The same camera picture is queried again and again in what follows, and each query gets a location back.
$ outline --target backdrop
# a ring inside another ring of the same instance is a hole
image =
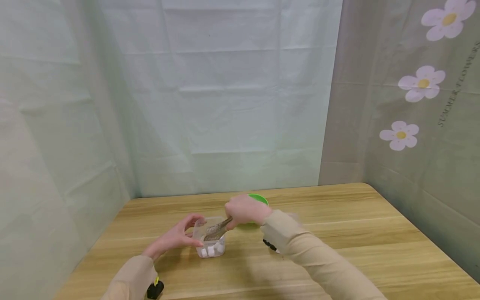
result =
[[[316,185],[341,3],[2,1],[0,298],[131,198]]]
[[[86,3],[141,195],[317,184],[341,4]]]
[[[345,0],[320,184],[366,182],[480,281],[480,10]]]

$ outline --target clear plastic container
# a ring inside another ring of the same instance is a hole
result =
[[[221,216],[208,217],[203,220],[197,220],[193,227],[193,238],[201,240],[204,243],[202,248],[197,248],[198,256],[202,258],[218,257],[225,253],[225,235],[219,240],[203,241],[207,228],[221,223],[225,218]]]

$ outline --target hand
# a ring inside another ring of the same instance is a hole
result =
[[[225,213],[233,220],[227,224],[227,230],[232,230],[238,224],[255,222],[263,225],[265,219],[271,215],[272,209],[265,203],[257,201],[249,195],[235,196],[225,204]]]
[[[187,229],[195,225],[195,222],[198,219],[203,218],[204,217],[199,214],[190,214],[186,216],[164,235],[158,237],[153,243],[151,243],[142,255],[149,256],[155,261],[159,256],[171,249],[186,246],[203,247],[204,245],[202,242],[192,238],[192,233],[185,233]]]

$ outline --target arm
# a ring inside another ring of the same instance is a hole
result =
[[[251,221],[262,225],[265,238],[283,255],[304,267],[333,300],[386,300],[357,268],[287,214],[272,211],[247,195],[232,198],[225,205],[225,211],[233,217],[228,230]]]
[[[142,300],[148,287],[157,277],[154,261],[170,249],[185,246],[203,247],[185,231],[195,225],[198,214],[191,214],[177,223],[167,233],[151,243],[142,255],[129,259],[113,277],[101,300]]]

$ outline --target white fabric backdrop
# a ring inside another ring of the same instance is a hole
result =
[[[47,300],[130,198],[63,6],[0,6],[0,299]]]
[[[316,185],[341,4],[101,0],[141,194]]]
[[[132,196],[316,185],[341,2],[3,1],[3,298],[51,299]]]

